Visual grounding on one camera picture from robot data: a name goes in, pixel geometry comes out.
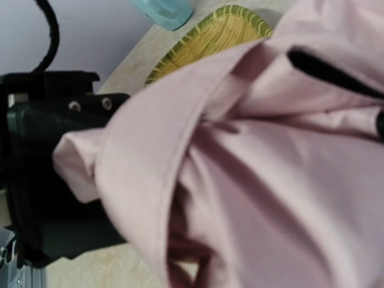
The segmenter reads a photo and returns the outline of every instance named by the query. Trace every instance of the pink shirt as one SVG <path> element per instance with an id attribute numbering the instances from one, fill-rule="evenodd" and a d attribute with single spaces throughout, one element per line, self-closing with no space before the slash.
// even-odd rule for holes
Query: pink shirt
<path id="1" fill-rule="evenodd" d="M 384 2 L 299 0 L 271 39 L 189 65 L 58 145 L 76 197 L 100 198 L 168 286 L 384 287 L 384 100 L 295 68 L 293 50 L 384 93 Z M 199 263 L 195 282 L 180 260 Z"/>

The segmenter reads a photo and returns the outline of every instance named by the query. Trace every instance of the woven basket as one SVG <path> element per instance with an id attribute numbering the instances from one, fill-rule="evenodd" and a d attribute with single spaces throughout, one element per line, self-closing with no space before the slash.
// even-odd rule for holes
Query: woven basket
<path id="1" fill-rule="evenodd" d="M 238 5 L 221 7 L 176 43 L 151 71 L 145 85 L 206 56 L 271 35 L 272 29 L 251 10 Z"/>

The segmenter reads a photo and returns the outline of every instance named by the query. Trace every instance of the countertop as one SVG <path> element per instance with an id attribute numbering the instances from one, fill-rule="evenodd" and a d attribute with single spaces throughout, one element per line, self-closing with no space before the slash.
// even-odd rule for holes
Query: countertop
<path id="1" fill-rule="evenodd" d="M 192 27 L 226 4 L 245 6 L 275 26 L 295 0 L 194 0 L 195 13 L 177 31 L 153 26 L 112 73 L 99 93 L 134 95 L 157 62 Z M 59 260 L 47 268 L 49 288 L 155 288 L 163 287 L 129 244 L 93 251 L 74 260 Z"/>

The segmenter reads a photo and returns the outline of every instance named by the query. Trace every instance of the black cable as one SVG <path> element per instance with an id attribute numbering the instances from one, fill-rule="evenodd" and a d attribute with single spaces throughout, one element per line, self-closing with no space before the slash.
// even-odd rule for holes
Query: black cable
<path id="1" fill-rule="evenodd" d="M 9 252 L 12 253 L 12 245 L 13 245 L 13 242 L 16 240 L 16 236 L 14 235 L 7 243 L 4 247 L 1 247 L 1 251 L 0 251 L 0 269 L 4 266 L 5 262 L 9 262 L 7 261 L 7 256 L 9 255 Z"/>
<path id="2" fill-rule="evenodd" d="M 59 23 L 56 18 L 56 14 L 49 4 L 48 0 L 35 0 L 36 4 L 44 13 L 47 22 L 49 24 L 50 31 L 50 45 L 47 54 L 40 62 L 40 64 L 32 72 L 42 72 L 45 71 L 53 62 L 60 43 L 60 30 Z"/>

